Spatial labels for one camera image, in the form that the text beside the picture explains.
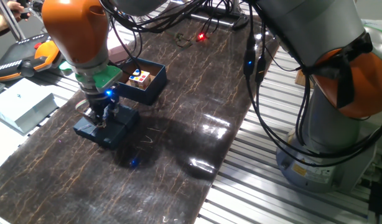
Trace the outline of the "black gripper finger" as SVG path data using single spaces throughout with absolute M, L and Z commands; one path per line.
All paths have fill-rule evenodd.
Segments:
M 109 122 L 117 122 L 116 115 L 119 113 L 119 105 L 118 104 L 110 104 L 108 106 L 108 121 Z
M 106 115 L 104 111 L 92 111 L 91 118 L 92 118 L 92 123 L 97 128 L 106 127 Z

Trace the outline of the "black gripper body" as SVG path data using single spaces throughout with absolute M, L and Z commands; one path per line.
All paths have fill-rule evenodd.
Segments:
M 89 109 L 85 111 L 85 118 L 92 123 L 92 111 L 104 111 L 106 119 L 108 117 L 108 106 L 110 104 L 118 104 L 119 95 L 115 88 L 109 88 L 102 93 L 85 94 L 89 104 Z

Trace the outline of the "person's bare hand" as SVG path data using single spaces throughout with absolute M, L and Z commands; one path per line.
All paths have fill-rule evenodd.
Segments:
M 8 1 L 7 7 L 10 9 L 17 21 L 28 19 L 30 17 L 30 13 L 26 11 L 26 8 L 20 2 Z

